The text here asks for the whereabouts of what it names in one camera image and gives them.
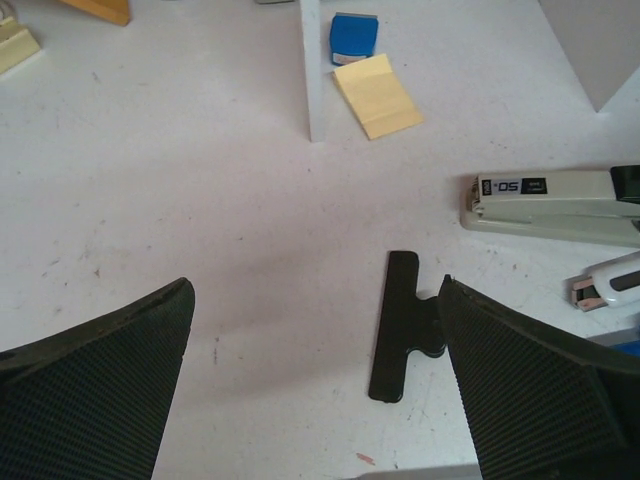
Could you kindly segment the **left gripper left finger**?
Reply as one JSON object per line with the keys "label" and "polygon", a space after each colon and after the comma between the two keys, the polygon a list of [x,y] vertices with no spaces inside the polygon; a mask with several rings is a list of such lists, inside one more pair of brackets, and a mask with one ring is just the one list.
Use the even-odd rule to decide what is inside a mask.
{"label": "left gripper left finger", "polygon": [[4,479],[149,479],[195,310],[179,278],[1,354]]}

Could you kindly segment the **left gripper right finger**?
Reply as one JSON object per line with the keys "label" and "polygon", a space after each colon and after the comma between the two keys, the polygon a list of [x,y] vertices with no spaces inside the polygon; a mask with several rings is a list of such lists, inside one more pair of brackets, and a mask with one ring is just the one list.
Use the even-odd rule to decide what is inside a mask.
{"label": "left gripper right finger", "polygon": [[638,478],[638,357],[451,277],[438,307],[483,478]]}

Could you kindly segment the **black binder clip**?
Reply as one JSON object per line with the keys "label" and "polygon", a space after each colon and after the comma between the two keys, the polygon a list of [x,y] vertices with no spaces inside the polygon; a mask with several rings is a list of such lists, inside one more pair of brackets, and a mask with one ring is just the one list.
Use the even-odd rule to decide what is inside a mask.
{"label": "black binder clip", "polygon": [[385,285],[368,387],[370,399],[399,402],[404,393],[409,355],[429,358],[446,349],[435,296],[417,296],[419,257],[412,251],[388,254]]}

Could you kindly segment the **blue microfiber duster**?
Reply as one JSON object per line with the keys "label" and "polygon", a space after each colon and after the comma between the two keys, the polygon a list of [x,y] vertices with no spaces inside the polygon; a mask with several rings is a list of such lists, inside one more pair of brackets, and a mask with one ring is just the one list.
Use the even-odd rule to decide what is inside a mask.
{"label": "blue microfiber duster", "polygon": [[589,337],[589,340],[633,356],[640,356],[640,330],[638,326]]}

